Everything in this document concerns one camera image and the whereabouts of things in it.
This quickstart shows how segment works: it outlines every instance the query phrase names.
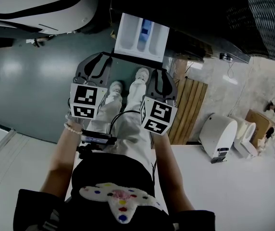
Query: beaded bracelet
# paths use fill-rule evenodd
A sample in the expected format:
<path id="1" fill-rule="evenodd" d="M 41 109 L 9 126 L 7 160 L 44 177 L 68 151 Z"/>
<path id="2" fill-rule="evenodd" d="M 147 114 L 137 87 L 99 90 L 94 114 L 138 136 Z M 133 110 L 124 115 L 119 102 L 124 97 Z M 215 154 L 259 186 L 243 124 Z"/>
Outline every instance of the beaded bracelet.
<path id="1" fill-rule="evenodd" d="M 72 129 L 67 123 L 64 123 L 64 127 L 67 128 L 69 131 L 76 133 L 76 134 L 82 134 L 82 131 L 76 131 L 74 129 Z"/>

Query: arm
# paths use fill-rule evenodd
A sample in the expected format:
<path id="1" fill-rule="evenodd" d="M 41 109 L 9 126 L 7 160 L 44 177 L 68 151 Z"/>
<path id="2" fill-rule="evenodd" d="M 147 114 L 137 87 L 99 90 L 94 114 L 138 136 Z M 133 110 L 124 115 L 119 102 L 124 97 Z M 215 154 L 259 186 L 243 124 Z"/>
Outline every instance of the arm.
<path id="1" fill-rule="evenodd" d="M 167 134 L 153 135 L 157 167 L 161 190 L 168 212 L 175 214 L 180 211 L 194 210 L 188 200 L 182 182 L 182 176 Z"/>
<path id="2" fill-rule="evenodd" d="M 71 120 L 68 125 L 76 131 L 81 131 L 82 126 Z M 50 162 L 50 168 L 41 192 L 53 194 L 65 199 L 74 168 L 76 147 L 80 143 L 80 135 L 64 129 L 57 143 L 56 150 Z"/>

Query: cardboard box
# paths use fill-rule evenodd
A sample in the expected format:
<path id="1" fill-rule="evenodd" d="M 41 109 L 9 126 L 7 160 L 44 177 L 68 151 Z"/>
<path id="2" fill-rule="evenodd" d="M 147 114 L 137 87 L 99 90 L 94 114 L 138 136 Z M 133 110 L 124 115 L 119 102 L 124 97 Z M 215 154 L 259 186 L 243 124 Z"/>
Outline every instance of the cardboard box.
<path id="1" fill-rule="evenodd" d="M 275 123 L 268 117 L 253 110 L 249 110 L 245 120 L 256 123 L 256 130 L 250 140 L 255 148 L 258 147 L 258 140 L 261 140 L 266 135 L 266 132 L 275 126 Z"/>

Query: white box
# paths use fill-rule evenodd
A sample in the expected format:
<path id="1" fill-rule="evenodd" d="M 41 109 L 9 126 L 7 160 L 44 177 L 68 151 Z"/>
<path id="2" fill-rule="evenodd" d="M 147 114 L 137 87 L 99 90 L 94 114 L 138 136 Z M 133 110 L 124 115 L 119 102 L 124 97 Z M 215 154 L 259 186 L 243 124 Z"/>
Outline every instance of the white box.
<path id="1" fill-rule="evenodd" d="M 71 84 L 70 110 L 73 117 L 94 119 L 104 104 L 107 88 Z"/>
<path id="2" fill-rule="evenodd" d="M 123 55 L 163 61 L 170 28 L 152 22 L 146 42 L 139 40 L 143 18 L 123 13 L 114 52 Z"/>
<path id="3" fill-rule="evenodd" d="M 152 133 L 163 135 L 172 126 L 177 108 L 145 97 L 140 112 L 142 127 Z"/>

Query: wooden slat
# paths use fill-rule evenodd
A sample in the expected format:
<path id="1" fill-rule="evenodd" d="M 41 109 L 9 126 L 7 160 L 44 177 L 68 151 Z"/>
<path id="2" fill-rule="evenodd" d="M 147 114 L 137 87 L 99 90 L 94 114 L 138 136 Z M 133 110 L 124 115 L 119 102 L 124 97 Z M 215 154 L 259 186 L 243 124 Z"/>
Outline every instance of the wooden slat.
<path id="1" fill-rule="evenodd" d="M 190 123 L 192 121 L 192 118 L 194 116 L 194 112 L 196 110 L 196 107 L 197 107 L 197 104 L 199 102 L 199 99 L 200 99 L 200 94 L 201 94 L 201 90 L 203 89 L 203 85 L 204 83 L 202 82 L 199 82 L 198 83 L 198 86 L 197 86 L 197 89 L 196 89 L 196 93 L 195 93 L 195 96 L 194 96 L 194 99 L 193 99 L 193 102 L 192 102 L 192 105 L 191 105 L 191 109 L 187 115 L 187 119 L 186 119 L 186 122 L 183 126 L 183 129 L 181 131 L 181 134 L 180 134 L 180 137 L 177 141 L 177 144 L 182 144 L 183 140 L 185 139 L 185 135 L 187 133 L 187 130 L 190 126 Z"/>
<path id="2" fill-rule="evenodd" d="M 186 59 L 180 59 L 177 58 L 174 61 L 174 73 L 173 73 L 173 78 L 176 79 L 183 79 L 185 77 L 185 72 L 186 72 L 186 68 L 187 68 L 187 63 L 188 60 Z"/>
<path id="3" fill-rule="evenodd" d="M 206 95 L 206 91 L 207 91 L 207 88 L 208 88 L 208 85 L 207 84 L 204 84 L 203 85 L 203 88 L 201 90 L 201 94 L 200 94 L 200 98 L 199 98 L 199 101 L 197 103 L 197 106 L 196 106 L 196 109 L 195 109 L 195 112 L 194 112 L 194 115 L 193 115 L 193 118 L 192 118 L 192 121 L 190 123 L 190 126 L 186 132 L 186 135 L 185 135 L 185 138 L 184 140 L 182 141 L 182 144 L 186 144 L 187 141 L 189 140 L 189 137 L 191 135 L 191 132 L 192 132 L 192 129 L 194 127 L 194 124 L 196 122 L 196 119 L 200 113 L 200 108 L 201 108 L 201 105 L 203 104 L 203 101 L 204 101 L 204 98 L 205 98 L 205 95 Z"/>
<path id="4" fill-rule="evenodd" d="M 182 95 L 182 92 L 183 92 L 183 87 L 184 87 L 184 85 L 183 85 L 183 87 L 180 87 L 180 89 L 178 88 L 178 85 L 179 85 L 179 82 L 180 82 L 180 80 L 179 79 L 173 79 L 173 81 L 174 81 L 174 83 L 176 84 L 176 86 L 177 86 L 177 92 L 178 92 L 178 96 L 177 96 L 177 103 L 176 103 L 176 108 L 178 108 L 178 105 L 179 105 L 179 102 L 180 102 L 180 97 L 181 97 L 181 95 Z M 172 129 L 172 127 L 170 127 L 168 130 L 167 130 L 167 134 L 168 135 L 170 135 L 170 132 L 171 132 L 171 129 Z"/>
<path id="5" fill-rule="evenodd" d="M 181 100 L 181 97 L 182 97 L 182 94 L 183 94 L 186 82 L 187 82 L 187 78 L 183 78 L 182 80 L 179 80 L 179 82 L 178 82 L 178 86 L 177 86 L 178 96 L 177 96 L 176 108 L 179 107 L 180 100 Z"/>
<path id="6" fill-rule="evenodd" d="M 182 129 L 183 127 L 185 126 L 185 123 L 186 123 L 186 119 L 187 119 L 187 116 L 189 114 L 189 111 L 191 109 L 191 105 L 193 103 L 193 100 L 194 100 L 194 96 L 195 96 L 195 93 L 196 93 L 196 89 L 198 87 L 198 84 L 199 82 L 198 81 L 193 81 L 193 84 L 192 84 L 192 88 L 191 88 L 191 92 L 190 92 L 190 95 L 189 95 L 189 98 L 187 100 L 187 103 L 184 104 L 185 106 L 185 110 L 183 112 L 183 115 L 181 116 L 181 120 L 180 120 L 180 123 L 179 123 L 179 126 L 176 130 L 176 134 L 175 134 L 175 137 L 173 139 L 173 142 L 172 144 L 178 144 L 178 141 L 179 141 L 179 138 L 180 138 L 180 135 L 181 135 L 181 132 L 182 132 Z"/>
<path id="7" fill-rule="evenodd" d="M 188 98 L 189 98 L 189 95 L 190 95 L 190 92 L 191 92 L 192 84 L 193 84 L 192 79 L 186 79 L 185 78 L 181 81 L 184 81 L 185 85 L 184 85 L 184 88 L 182 89 L 183 92 L 182 92 L 181 97 L 179 97 L 179 91 L 178 91 L 177 103 L 179 103 L 179 106 L 178 106 L 178 110 L 177 110 L 176 117 L 174 119 L 173 125 L 171 127 L 171 131 L 169 133 L 169 138 L 170 138 L 171 143 L 173 142 L 175 134 L 178 130 L 178 126 L 179 126 L 179 123 L 181 121 L 182 115 L 185 111 L 185 107 L 186 107 L 186 104 L 187 104 L 187 101 L 188 101 Z"/>

